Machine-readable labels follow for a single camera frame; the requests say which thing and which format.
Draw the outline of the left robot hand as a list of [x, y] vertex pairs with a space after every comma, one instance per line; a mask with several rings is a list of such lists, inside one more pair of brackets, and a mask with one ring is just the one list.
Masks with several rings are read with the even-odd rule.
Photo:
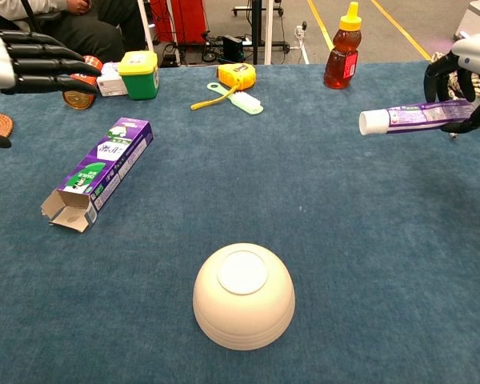
[[98, 93], [74, 74], [98, 77], [101, 71], [51, 36], [0, 30], [0, 94]]

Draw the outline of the purple white toothpaste tube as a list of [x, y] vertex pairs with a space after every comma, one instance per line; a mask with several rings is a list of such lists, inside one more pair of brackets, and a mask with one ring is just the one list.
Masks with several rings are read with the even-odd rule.
[[474, 105], [465, 99], [395, 106], [361, 112], [358, 125], [361, 135], [434, 130], [447, 123], [468, 119], [474, 109]]

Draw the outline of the purple toothpaste carton box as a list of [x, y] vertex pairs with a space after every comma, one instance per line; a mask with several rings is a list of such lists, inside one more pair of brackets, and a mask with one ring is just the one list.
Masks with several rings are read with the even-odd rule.
[[150, 122], [120, 118], [41, 205], [50, 224], [85, 232], [154, 139]]

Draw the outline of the small white cardboard box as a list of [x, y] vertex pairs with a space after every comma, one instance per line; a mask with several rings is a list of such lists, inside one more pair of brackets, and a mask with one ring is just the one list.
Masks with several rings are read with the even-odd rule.
[[118, 62], [107, 62], [97, 78], [98, 88], [103, 97], [128, 95], [125, 83], [118, 72]]

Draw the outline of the black chair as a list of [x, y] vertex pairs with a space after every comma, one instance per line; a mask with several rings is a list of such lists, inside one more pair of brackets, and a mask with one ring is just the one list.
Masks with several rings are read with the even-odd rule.
[[26, 20], [34, 32], [42, 33], [43, 32], [42, 27], [46, 23], [55, 22], [56, 20], [60, 19], [60, 17], [62, 16], [61, 12], [35, 14], [28, 0], [20, 0], [20, 1], [27, 14]]

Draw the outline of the orange metal can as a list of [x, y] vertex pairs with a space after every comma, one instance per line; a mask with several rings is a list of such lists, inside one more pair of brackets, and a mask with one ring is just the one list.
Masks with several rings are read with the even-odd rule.
[[[101, 70], [103, 67], [102, 62], [94, 57], [94, 56], [84, 56], [85, 63], [91, 65], [92, 67], [96, 68], [97, 70]], [[85, 83], [88, 83], [92, 86], [97, 85], [97, 76], [89, 76], [85, 74], [72, 74], [72, 78], [83, 81]], [[96, 94], [87, 94], [83, 93], [81, 91], [76, 91], [76, 90], [71, 90], [71, 91], [66, 91], [62, 94], [63, 99], [65, 103], [68, 106], [71, 106], [72, 108], [76, 110], [85, 110], [90, 108], [94, 100], [96, 99]]]

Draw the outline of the seated person dark trousers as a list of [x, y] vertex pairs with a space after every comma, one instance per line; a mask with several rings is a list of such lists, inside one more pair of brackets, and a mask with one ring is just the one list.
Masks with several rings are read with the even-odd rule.
[[119, 62], [125, 52], [143, 50], [145, 39], [137, 0], [27, 0], [33, 14], [58, 14], [41, 32], [80, 55]]

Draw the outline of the white metal pole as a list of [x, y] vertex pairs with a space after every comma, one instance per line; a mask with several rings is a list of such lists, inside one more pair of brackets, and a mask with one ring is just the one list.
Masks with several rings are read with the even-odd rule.
[[273, 42], [273, 5], [274, 0], [266, 0], [266, 26], [265, 26], [265, 46], [264, 46], [264, 64], [271, 64], [272, 42]]
[[139, 13], [142, 20], [142, 28], [146, 40], [147, 49], [150, 52], [154, 52], [153, 39], [151, 37], [149, 23], [146, 15], [146, 8], [144, 5], [144, 0], [137, 0]]

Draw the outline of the honey bottle yellow cap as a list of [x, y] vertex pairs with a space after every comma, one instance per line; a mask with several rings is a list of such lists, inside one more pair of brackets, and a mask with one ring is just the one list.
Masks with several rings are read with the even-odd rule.
[[362, 40], [362, 18], [358, 15], [358, 7], [358, 2], [350, 2], [346, 14], [340, 17], [333, 38], [333, 49], [324, 73], [324, 84], [331, 89], [347, 88], [355, 74], [358, 48]]

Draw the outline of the red cabinet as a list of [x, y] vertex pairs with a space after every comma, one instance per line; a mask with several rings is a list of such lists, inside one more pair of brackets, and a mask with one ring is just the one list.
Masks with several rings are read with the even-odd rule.
[[179, 45], [202, 45], [208, 31], [203, 0], [149, 0], [155, 39]]

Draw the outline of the white power strip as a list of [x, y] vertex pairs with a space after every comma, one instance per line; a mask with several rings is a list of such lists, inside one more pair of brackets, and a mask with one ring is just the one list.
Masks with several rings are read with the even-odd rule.
[[305, 47], [306, 39], [306, 30], [307, 30], [307, 21], [302, 21], [294, 29], [294, 36], [298, 41], [298, 49], [300, 51], [300, 57], [298, 62], [303, 62], [305, 65], [309, 65], [310, 61]]

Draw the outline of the pale green scrub brush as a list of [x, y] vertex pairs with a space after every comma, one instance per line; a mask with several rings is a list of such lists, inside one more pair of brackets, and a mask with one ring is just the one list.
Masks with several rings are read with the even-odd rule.
[[[221, 96], [225, 96], [229, 92], [229, 89], [225, 88], [218, 82], [210, 82], [207, 84], [206, 87], [209, 90], [220, 94]], [[227, 96], [227, 99], [233, 106], [239, 108], [240, 110], [243, 110], [250, 115], [260, 114], [264, 110], [261, 102], [257, 98], [243, 91], [235, 91], [232, 94], [229, 94]]]

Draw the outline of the black wheeled stand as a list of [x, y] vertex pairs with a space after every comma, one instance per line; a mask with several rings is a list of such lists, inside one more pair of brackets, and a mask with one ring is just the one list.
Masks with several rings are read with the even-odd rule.
[[281, 6], [282, 0], [247, 0], [246, 6], [235, 6], [231, 9], [233, 16], [237, 16], [239, 12], [250, 14], [247, 18], [251, 27], [251, 42], [253, 54], [253, 64], [258, 64], [258, 49], [265, 47], [266, 43], [262, 39], [262, 12], [266, 12], [266, 16], [272, 17], [274, 11], [278, 12], [279, 20], [282, 21], [284, 9]]

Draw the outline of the blue table cloth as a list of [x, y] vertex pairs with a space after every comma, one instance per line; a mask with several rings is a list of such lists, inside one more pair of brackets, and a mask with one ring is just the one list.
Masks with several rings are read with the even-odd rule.
[[[156, 99], [0, 96], [0, 384], [480, 384], [480, 129], [363, 136], [364, 110], [420, 102], [424, 62], [262, 66], [264, 111], [211, 97], [210, 67]], [[41, 205], [117, 120], [154, 139], [85, 232]], [[294, 318], [268, 347], [209, 340], [194, 280], [251, 242], [286, 264]]]

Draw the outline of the white upturned bowl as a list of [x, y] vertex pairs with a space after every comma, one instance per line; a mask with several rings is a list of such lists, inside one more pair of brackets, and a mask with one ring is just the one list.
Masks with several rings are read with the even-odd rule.
[[290, 325], [295, 307], [286, 265], [253, 243], [216, 250], [194, 282], [197, 324], [209, 339], [231, 350], [256, 350], [277, 340]]

